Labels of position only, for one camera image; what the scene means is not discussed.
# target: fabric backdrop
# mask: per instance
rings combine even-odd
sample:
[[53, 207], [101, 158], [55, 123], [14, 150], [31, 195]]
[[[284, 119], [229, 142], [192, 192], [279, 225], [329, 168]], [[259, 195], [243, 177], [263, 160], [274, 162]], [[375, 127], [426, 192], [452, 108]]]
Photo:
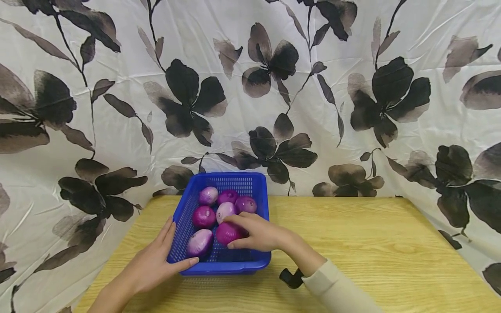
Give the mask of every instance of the fabric backdrop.
[[501, 293], [500, 12], [0, 0], [0, 311], [70, 311], [148, 199], [205, 171], [406, 197]]

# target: black object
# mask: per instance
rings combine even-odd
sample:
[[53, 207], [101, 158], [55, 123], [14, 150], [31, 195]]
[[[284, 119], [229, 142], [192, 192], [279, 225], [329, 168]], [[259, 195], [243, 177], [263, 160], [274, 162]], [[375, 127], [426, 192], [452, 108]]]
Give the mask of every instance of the black object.
[[298, 289], [303, 284], [303, 280], [301, 279], [302, 277], [304, 277], [304, 274], [299, 270], [299, 268], [296, 270], [294, 275], [292, 275], [288, 268], [284, 268], [279, 276], [280, 280], [286, 283], [291, 289]]

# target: table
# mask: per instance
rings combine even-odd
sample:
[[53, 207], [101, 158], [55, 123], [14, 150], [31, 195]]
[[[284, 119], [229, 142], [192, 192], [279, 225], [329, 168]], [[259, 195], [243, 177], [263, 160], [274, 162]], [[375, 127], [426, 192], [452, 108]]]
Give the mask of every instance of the table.
[[[150, 201], [75, 312], [159, 232], [179, 196]], [[433, 226], [402, 198], [270, 197], [270, 219], [301, 234], [367, 291], [385, 312], [499, 312], [500, 299]], [[325, 312], [304, 286], [278, 279], [287, 256], [275, 251], [255, 275], [176, 277], [132, 299], [125, 312]]]

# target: left hand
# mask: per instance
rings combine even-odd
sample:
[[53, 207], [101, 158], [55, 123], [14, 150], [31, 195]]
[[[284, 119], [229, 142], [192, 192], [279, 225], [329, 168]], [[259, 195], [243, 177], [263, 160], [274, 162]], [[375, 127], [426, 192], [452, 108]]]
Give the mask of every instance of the left hand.
[[147, 292], [175, 274], [198, 263], [198, 257], [178, 263], [168, 263], [167, 256], [172, 246], [176, 223], [169, 217], [158, 236], [139, 251], [124, 270], [114, 279], [117, 285], [125, 285], [132, 295]]

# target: hand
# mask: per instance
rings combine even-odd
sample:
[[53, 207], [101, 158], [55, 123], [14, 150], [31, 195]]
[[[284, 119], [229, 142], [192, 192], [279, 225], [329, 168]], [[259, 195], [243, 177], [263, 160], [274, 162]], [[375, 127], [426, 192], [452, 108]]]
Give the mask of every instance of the hand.
[[139, 251], [124, 270], [114, 279], [118, 285], [130, 287], [132, 294], [147, 292], [157, 287], [175, 274], [198, 263], [198, 258], [190, 258], [178, 263], [167, 263], [172, 246], [176, 223], [170, 217], [158, 236]]
[[237, 224], [249, 232], [249, 237], [231, 242], [229, 249], [246, 248], [262, 252], [283, 250], [287, 242], [294, 237], [290, 230], [268, 222], [257, 214], [242, 212], [239, 215], [227, 216], [224, 221]]

